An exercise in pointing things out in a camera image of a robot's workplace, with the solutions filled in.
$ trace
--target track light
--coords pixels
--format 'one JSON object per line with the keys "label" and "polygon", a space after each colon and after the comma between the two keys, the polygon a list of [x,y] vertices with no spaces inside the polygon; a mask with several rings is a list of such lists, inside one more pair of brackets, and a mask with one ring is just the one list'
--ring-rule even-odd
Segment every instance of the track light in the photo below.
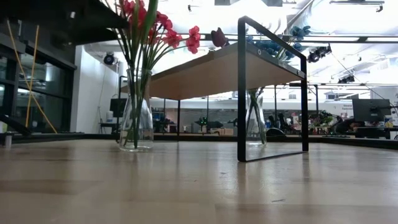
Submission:
{"label": "track light", "polygon": [[326,55],[331,53],[330,44],[327,47],[317,47],[315,50],[310,51],[310,55],[307,60],[309,63],[318,62],[321,58],[326,57]]}
{"label": "track light", "polygon": [[114,65],[118,62],[118,59],[114,56],[113,52],[107,52],[104,57],[105,65]]}
{"label": "track light", "polygon": [[347,84],[355,82],[355,77],[353,75],[348,75],[345,78],[340,78],[337,84]]}
{"label": "track light", "polygon": [[381,11],[383,11],[383,5],[380,5],[379,9],[376,9],[376,12],[381,12]]}

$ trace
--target blue decoration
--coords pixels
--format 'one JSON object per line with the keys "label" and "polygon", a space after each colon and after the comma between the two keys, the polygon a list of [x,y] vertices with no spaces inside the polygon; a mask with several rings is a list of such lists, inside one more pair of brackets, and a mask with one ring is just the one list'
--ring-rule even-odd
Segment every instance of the blue decoration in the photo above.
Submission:
{"label": "blue decoration", "polygon": [[[305,26],[303,27],[303,29],[298,28],[297,26],[293,26],[292,29],[290,30],[290,34],[293,37],[293,40],[303,40],[304,36],[309,35],[310,32],[310,26]],[[257,40],[254,41],[253,36],[252,35],[248,35],[246,37],[246,41],[249,44],[255,45],[257,48],[259,48],[261,51],[263,52],[267,52],[267,54],[272,55],[272,56],[276,56],[278,54],[278,52],[281,49],[281,46],[278,45],[277,43],[275,43],[272,40]],[[294,43],[294,45],[292,46],[294,49],[298,50],[299,52],[303,51],[303,46],[299,43]],[[287,57],[286,60],[290,60],[293,57],[295,57],[294,54],[292,54],[289,51],[285,52],[285,56]]]}

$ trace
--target desk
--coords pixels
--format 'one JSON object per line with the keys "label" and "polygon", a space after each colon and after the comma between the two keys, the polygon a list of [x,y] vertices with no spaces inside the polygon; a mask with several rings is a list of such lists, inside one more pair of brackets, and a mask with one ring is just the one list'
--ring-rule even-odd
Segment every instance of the desk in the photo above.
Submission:
{"label": "desk", "polygon": [[[263,154],[299,150],[269,142]],[[114,140],[19,144],[0,153],[1,223],[397,223],[396,151],[311,150],[242,164],[233,142],[155,142],[134,154]]]}
{"label": "desk", "polygon": [[386,138],[394,139],[398,128],[362,127],[355,133],[356,138]]}
{"label": "desk", "polygon": [[115,133],[117,130],[116,130],[116,126],[117,126],[117,124],[116,123],[100,123],[99,124],[100,125],[100,127],[99,127],[99,131],[100,131],[100,133],[102,134],[102,129],[104,128],[112,128],[112,133]]}
{"label": "desk", "polygon": [[[246,89],[303,80],[305,74],[268,54],[246,46]],[[170,68],[152,76],[150,96],[186,100],[238,90],[238,43]],[[122,87],[127,93],[127,86]]]}

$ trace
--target glass vase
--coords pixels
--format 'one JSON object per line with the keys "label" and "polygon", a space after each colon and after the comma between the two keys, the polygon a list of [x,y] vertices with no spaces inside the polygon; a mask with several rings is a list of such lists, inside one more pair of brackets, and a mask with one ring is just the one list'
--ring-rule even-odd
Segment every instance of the glass vase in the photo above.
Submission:
{"label": "glass vase", "polygon": [[267,143],[266,122],[262,110],[262,91],[248,90],[246,111],[246,144],[261,147]]}
{"label": "glass vase", "polygon": [[128,99],[120,128],[119,148],[122,151],[145,151],[154,146],[149,84],[152,72],[127,70]]}

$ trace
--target green leaf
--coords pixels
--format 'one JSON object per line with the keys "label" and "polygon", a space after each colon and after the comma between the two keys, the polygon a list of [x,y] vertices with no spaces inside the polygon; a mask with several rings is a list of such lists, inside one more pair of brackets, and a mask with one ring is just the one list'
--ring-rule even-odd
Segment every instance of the green leaf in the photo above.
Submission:
{"label": "green leaf", "polygon": [[149,0],[148,11],[147,11],[147,15],[145,16],[143,30],[142,30],[142,31],[144,31],[142,33],[143,34],[142,39],[141,39],[142,43],[148,37],[149,30],[155,23],[158,1],[159,0]]}
{"label": "green leaf", "polygon": [[131,55],[131,60],[135,65],[136,62],[136,56],[137,56],[137,51],[138,51],[138,45],[139,45],[139,32],[138,32],[138,12],[140,8],[140,1],[136,1],[136,5],[134,6],[134,12],[132,16],[134,16],[132,19],[132,24],[130,25],[130,38],[131,38],[131,43],[130,43],[130,49],[132,51]]}

